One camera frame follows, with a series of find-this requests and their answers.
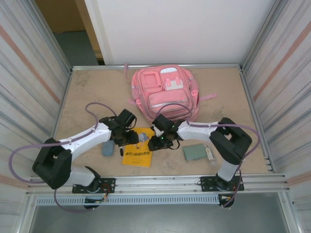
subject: yellow book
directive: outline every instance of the yellow book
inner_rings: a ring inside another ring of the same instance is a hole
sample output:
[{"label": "yellow book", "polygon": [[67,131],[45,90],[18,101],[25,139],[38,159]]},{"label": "yellow book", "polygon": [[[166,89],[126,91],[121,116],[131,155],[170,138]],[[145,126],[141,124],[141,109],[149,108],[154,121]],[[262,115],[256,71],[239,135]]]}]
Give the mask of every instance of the yellow book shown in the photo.
[{"label": "yellow book", "polygon": [[155,134],[150,128],[134,128],[139,143],[125,146],[123,165],[150,167],[152,152],[148,149],[149,139]]}]

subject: backpack strap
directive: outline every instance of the backpack strap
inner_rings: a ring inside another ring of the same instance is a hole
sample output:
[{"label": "backpack strap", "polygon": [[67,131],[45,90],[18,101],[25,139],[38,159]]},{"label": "backpack strap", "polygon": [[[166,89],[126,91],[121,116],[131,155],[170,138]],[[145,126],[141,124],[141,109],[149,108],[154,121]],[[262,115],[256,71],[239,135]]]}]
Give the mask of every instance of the backpack strap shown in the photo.
[{"label": "backpack strap", "polygon": [[201,96],[200,97],[200,101],[203,101],[203,100],[210,100],[212,98],[216,98],[217,97],[217,94],[210,94],[210,95],[206,95],[206,96]]},{"label": "backpack strap", "polygon": [[130,100],[130,99],[128,99],[127,102],[128,102],[129,104],[131,104],[131,105],[136,105],[135,100]]},{"label": "backpack strap", "polygon": [[128,67],[128,64],[127,63],[125,63],[124,64],[124,77],[125,77],[125,80],[127,80],[128,82],[131,82],[131,80],[129,80],[128,78],[127,78],[127,67]]}]

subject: wooden table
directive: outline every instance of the wooden table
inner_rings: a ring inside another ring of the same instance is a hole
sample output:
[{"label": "wooden table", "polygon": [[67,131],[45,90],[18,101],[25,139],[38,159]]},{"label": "wooden table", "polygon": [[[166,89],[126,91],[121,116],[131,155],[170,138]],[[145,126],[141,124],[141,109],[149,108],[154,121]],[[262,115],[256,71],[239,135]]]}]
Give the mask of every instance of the wooden table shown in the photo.
[{"label": "wooden table", "polygon": [[[219,121],[222,117],[231,118],[237,124],[255,128],[246,100],[244,89],[236,68],[197,68],[190,69],[197,79],[200,94],[216,93],[217,98],[200,103],[197,122]],[[134,70],[128,71],[132,77]],[[94,125],[94,118],[85,112],[89,102],[101,102],[110,106],[119,114],[124,108],[136,115],[137,127],[150,127],[140,110],[127,103],[131,98],[131,85],[124,79],[122,70],[86,70],[74,71],[70,83],[64,110],[56,139],[67,138]],[[98,118],[112,116],[109,110],[101,106],[90,106]],[[201,143],[187,140],[181,147]],[[159,150],[153,152],[150,168],[124,166],[121,164],[119,148],[115,148],[112,157],[101,154],[102,145],[97,145],[80,155],[73,164],[90,166],[102,176],[151,176],[151,175],[200,175],[215,174],[220,168],[222,158],[210,143],[216,163],[213,166],[207,159],[186,161],[181,147],[177,150]],[[267,166],[261,147],[257,148],[242,165],[242,173],[267,173]]]}]

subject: blue eraser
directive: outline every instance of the blue eraser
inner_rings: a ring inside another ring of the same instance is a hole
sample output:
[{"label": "blue eraser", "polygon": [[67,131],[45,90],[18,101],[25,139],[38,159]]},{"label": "blue eraser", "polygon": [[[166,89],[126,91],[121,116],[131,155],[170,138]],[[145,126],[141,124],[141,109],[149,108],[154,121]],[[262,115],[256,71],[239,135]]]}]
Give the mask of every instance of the blue eraser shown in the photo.
[{"label": "blue eraser", "polygon": [[103,143],[102,147],[102,155],[103,156],[112,156],[115,151],[115,142],[113,140],[109,140]]}]

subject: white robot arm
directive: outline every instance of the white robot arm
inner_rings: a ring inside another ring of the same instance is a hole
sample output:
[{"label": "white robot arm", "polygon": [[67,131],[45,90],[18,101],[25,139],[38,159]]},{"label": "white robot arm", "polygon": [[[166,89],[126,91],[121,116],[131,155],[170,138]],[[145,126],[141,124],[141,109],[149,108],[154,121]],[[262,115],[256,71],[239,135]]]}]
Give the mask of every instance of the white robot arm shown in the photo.
[{"label": "white robot arm", "polygon": [[74,167],[72,162],[83,152],[108,140],[114,140],[118,146],[138,143],[137,133],[128,128],[134,120],[136,117],[124,109],[119,116],[102,118],[98,124],[75,136],[59,141],[53,138],[46,140],[45,144],[68,143],[42,148],[33,164],[33,171],[52,189],[64,184],[80,184],[96,190],[100,175],[90,167]]},{"label": "white robot arm", "polygon": [[159,115],[152,124],[156,135],[148,143],[151,151],[171,148],[174,140],[196,139],[212,142],[224,159],[216,175],[220,190],[227,190],[252,143],[251,137],[241,128],[222,127],[221,125],[235,125],[231,119],[225,117],[219,122],[196,123],[185,120],[173,122]]}]

